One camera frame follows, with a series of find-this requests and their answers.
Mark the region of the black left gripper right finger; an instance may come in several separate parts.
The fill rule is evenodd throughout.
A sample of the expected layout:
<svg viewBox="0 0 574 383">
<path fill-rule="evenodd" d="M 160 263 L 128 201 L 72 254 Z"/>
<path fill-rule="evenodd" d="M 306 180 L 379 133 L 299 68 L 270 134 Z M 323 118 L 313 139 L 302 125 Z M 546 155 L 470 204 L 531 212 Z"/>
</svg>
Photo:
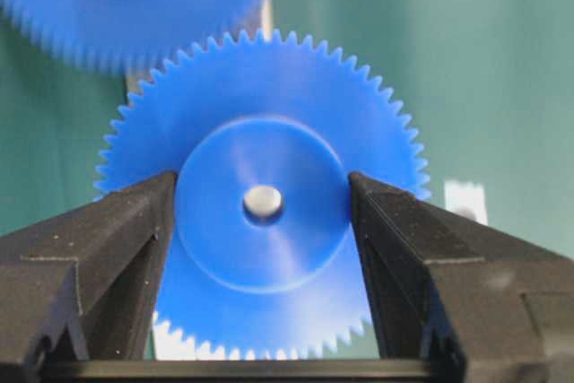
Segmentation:
<svg viewBox="0 0 574 383">
<path fill-rule="evenodd" d="M 352 227 L 381 356 L 446 382 L 570 382 L 570 258 L 349 177 Z"/>
</svg>

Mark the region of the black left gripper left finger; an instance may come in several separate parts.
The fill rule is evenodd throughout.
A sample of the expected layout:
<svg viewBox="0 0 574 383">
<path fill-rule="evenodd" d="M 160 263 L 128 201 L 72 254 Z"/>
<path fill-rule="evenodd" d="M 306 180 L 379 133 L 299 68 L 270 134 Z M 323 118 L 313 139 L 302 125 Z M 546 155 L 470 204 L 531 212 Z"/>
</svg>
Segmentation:
<svg viewBox="0 0 574 383">
<path fill-rule="evenodd" d="M 1 364 L 143 356 L 174 224 L 162 173 L 1 239 Z"/>
</svg>

